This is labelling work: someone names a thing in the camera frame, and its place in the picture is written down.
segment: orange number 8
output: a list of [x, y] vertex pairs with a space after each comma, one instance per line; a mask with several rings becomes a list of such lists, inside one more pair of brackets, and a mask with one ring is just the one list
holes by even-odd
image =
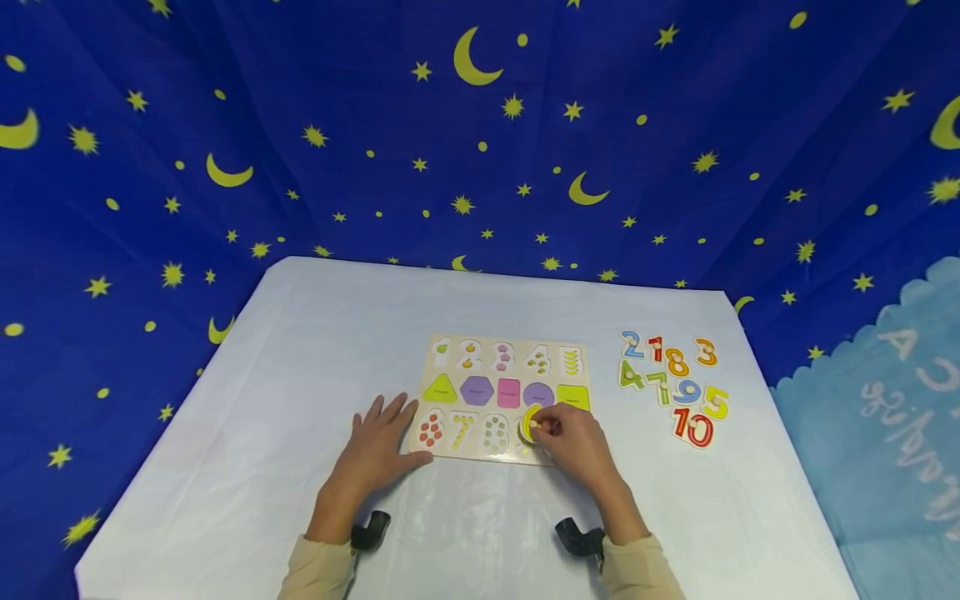
[[667, 348], [666, 352], [666, 369], [670, 371], [670, 374], [674, 377], [686, 377], [690, 374], [690, 367], [684, 362], [684, 354], [677, 350], [676, 348]]

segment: number 3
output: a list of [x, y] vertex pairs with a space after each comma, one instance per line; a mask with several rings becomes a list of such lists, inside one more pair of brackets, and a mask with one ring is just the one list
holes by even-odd
[[700, 350], [700, 353], [697, 354], [697, 362], [704, 367], [713, 367], [716, 365], [717, 348], [713, 345], [713, 342], [704, 338], [696, 338], [693, 341], [696, 343], [697, 349]]

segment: hand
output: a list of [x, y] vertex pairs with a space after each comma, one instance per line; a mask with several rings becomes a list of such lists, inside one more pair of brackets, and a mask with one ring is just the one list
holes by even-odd
[[430, 452], [397, 451], [403, 432], [417, 413], [417, 401], [404, 407], [406, 400], [407, 395], [401, 394], [383, 408], [383, 396], [377, 396], [364, 418], [353, 415], [353, 432], [347, 447], [317, 494], [306, 530], [307, 540], [347, 543], [353, 518], [368, 495], [433, 461]]
[[591, 494], [620, 480], [607, 437], [591, 413], [560, 402], [540, 409], [532, 419], [539, 425], [530, 428], [534, 442]]

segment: number 2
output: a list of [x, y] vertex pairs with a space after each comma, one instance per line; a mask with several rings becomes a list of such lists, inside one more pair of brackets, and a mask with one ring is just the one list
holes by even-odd
[[633, 331], [621, 331], [620, 337], [627, 343], [627, 347], [623, 349], [624, 356], [629, 356], [630, 358], [646, 358], [646, 354], [636, 351], [636, 347], [640, 345], [640, 336], [636, 335]]

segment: red number 1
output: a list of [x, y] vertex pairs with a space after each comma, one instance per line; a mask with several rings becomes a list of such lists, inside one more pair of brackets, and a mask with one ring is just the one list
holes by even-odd
[[658, 336], [656, 338], [650, 338], [647, 340], [647, 346], [649, 346], [654, 352], [654, 362], [662, 363], [663, 362], [663, 337]]

